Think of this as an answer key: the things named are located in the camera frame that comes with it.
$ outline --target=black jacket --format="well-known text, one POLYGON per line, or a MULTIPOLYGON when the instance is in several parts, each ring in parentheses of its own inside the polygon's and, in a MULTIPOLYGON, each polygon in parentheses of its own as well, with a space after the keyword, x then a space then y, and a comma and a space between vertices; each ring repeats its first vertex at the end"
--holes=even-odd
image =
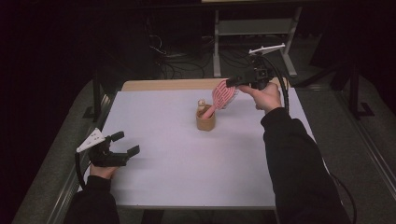
MULTIPOLYGON (((347 224, 337 188, 326 170, 317 144, 298 119, 277 108, 262 119, 268 170, 281 224, 347 224)), ((69 207, 65 224, 119 223, 110 180, 89 176, 69 207)))

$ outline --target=pink brush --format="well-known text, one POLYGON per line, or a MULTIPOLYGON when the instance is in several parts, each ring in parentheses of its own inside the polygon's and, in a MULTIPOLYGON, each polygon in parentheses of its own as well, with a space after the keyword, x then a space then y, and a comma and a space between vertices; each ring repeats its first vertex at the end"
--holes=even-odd
POLYGON ((216 109, 224 109, 236 95, 235 87, 227 87, 226 80, 223 79, 218 86, 212 91, 213 105, 206 110, 201 116, 201 119, 208 119, 215 112, 216 109))

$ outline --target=white table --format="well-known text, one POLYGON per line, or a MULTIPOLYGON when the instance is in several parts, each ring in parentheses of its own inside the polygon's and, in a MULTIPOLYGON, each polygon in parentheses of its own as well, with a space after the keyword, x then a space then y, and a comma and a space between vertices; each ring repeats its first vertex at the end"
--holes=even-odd
MULTIPOLYGON (((275 209, 260 125, 264 112, 255 109, 252 98, 239 92, 226 109, 216 111, 212 131, 196 128, 197 101, 211 104, 220 80, 132 81, 117 93, 103 134, 124 131, 110 147, 114 152, 141 148, 113 179, 118 205, 275 209)), ((312 136, 293 88, 289 96, 290 115, 312 136)))

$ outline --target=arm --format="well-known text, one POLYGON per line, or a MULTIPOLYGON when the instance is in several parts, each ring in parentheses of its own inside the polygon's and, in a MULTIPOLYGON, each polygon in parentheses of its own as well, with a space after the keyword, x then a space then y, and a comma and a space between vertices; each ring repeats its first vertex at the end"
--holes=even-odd
POLYGON ((64 224, 120 223, 116 201, 110 194, 111 176, 116 170, 116 167, 102 168, 91 165, 87 186, 74 195, 64 224))
POLYGON ((277 85, 239 89, 266 112, 263 139, 280 223, 350 223, 317 144, 281 107, 277 85))

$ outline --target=wire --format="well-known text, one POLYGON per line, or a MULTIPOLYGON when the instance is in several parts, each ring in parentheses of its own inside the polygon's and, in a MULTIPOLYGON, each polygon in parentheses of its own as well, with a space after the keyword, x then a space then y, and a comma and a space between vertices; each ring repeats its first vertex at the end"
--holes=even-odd
POLYGON ((184 58, 184 57, 192 57, 193 59, 196 59, 198 55, 201 55, 203 53, 207 53, 210 51, 213 51, 213 45, 214 45, 214 38, 213 36, 205 36, 205 39, 209 39, 210 41, 207 43, 202 43, 200 49, 193 51, 193 52, 184 52, 184 53, 176 53, 176 54, 166 54, 164 58, 166 60, 171 60, 171 59, 178 59, 178 58, 184 58))
POLYGON ((335 176, 332 173, 329 173, 330 176, 334 179, 334 182, 338 185, 344 188, 344 190, 346 191, 347 196, 349 197, 350 202, 352 203, 352 208, 353 208, 353 219, 352 219, 352 223, 356 224, 357 221, 357 217, 358 217, 358 209, 356 208, 356 204, 355 204, 355 200, 352 197, 352 194, 350 193, 350 191, 347 189, 347 186, 341 182, 341 180, 335 176))
POLYGON ((150 35, 149 37, 157 37, 158 40, 160 41, 160 46, 158 48, 155 48, 154 46, 149 45, 149 47, 151 49, 155 49, 157 52, 166 55, 166 50, 160 50, 160 48, 163 46, 163 41, 161 40, 161 38, 157 35, 150 35))
POLYGON ((170 79, 183 78, 183 74, 180 71, 177 71, 175 69, 176 67, 174 67, 172 64, 169 64, 169 63, 163 63, 163 64, 165 65, 165 68, 166 68, 166 66, 168 66, 172 69, 172 76, 170 79))
POLYGON ((233 46, 233 45, 230 44, 230 41, 227 41, 227 45, 225 47, 228 48, 227 51, 230 52, 231 54, 233 54, 233 56, 236 59, 242 59, 242 58, 249 57, 249 54, 247 53, 247 51, 245 49, 243 49, 242 47, 240 47, 241 45, 243 45, 242 41, 239 41, 239 45, 237 45, 237 46, 233 46))
POLYGON ((165 64, 166 66, 171 67, 171 69, 172 69, 173 75, 171 78, 172 79, 175 78, 176 73, 179 73, 181 75, 181 72, 176 71, 176 69, 182 70, 182 71, 201 70, 202 71, 201 78, 204 78, 205 77, 205 67, 207 67, 209 65, 209 63, 212 61, 212 57, 209 55, 207 57, 207 59, 205 59, 203 65, 200 65, 198 63, 192 63, 194 61, 197 61, 198 55, 189 55, 186 57, 188 58, 188 60, 185 60, 185 61, 180 61, 178 59, 167 59, 167 58, 163 59, 162 63, 165 64), (192 66, 194 66, 194 68, 185 68, 185 67, 181 66, 182 64, 192 65, 192 66))
POLYGON ((197 59, 199 59, 200 55, 198 53, 196 54, 188 54, 188 53, 179 53, 179 54, 173 54, 173 55, 167 55, 163 59, 170 62, 177 62, 179 60, 180 62, 194 62, 197 59))
POLYGON ((85 169, 84 169, 84 174, 86 174, 86 173, 87 173, 87 170, 88 170, 88 168, 90 168, 91 164, 92 164, 92 162, 91 162, 91 161, 90 161, 90 162, 88 162, 88 165, 87 165, 87 167, 85 167, 85 169))
POLYGON ((169 63, 163 63, 163 64, 165 65, 165 73, 164 73, 163 75, 164 75, 164 76, 166 77, 166 79, 167 79, 167 77, 168 77, 168 71, 167 71, 167 69, 166 69, 166 66, 169 66, 169 67, 172 69, 172 76, 171 76, 171 79, 173 79, 174 76, 175 76, 175 72, 176 72, 174 66, 172 66, 172 65, 169 64, 169 63))
POLYGON ((78 182, 79 182, 79 185, 81 186, 81 188, 84 189, 85 181, 84 181, 84 177, 82 176, 82 173, 81 173, 81 164, 79 161, 79 153, 78 152, 76 152, 76 154, 75 154, 75 161, 76 161, 76 173, 77 173, 78 182))
POLYGON ((225 63, 227 63, 228 65, 230 65, 232 67, 235 67, 235 68, 247 68, 247 67, 251 66, 251 64, 250 64, 250 62, 248 60, 247 60, 247 63, 241 63, 241 62, 238 62, 237 60, 233 60, 233 59, 229 58, 228 56, 226 56, 225 54, 220 53, 220 52, 219 52, 219 56, 221 56, 221 59, 225 63), (238 63, 241 66, 237 66, 237 65, 231 64, 228 61, 233 62, 233 63, 238 63))
POLYGON ((271 65, 271 67, 273 68, 273 70, 274 70, 274 72, 275 72, 275 74, 276 74, 277 79, 279 80, 280 89, 282 89, 282 93, 283 93, 283 100, 284 100, 285 108, 286 108, 286 111, 287 111, 288 114, 289 114, 289 112, 290 112, 290 109, 289 109, 289 88, 286 88, 286 85, 285 85, 285 82, 284 82, 284 80, 283 80, 283 77, 282 77, 282 75, 279 73, 279 71, 277 70, 277 68, 274 66, 274 64, 271 63, 271 61, 268 60, 266 57, 264 57, 264 56, 261 56, 261 57, 262 57, 266 62, 268 62, 268 63, 271 65))
POLYGON ((160 69, 161 69, 161 72, 163 73, 163 79, 168 79, 168 72, 166 71, 166 66, 163 69, 163 66, 160 64, 160 69))

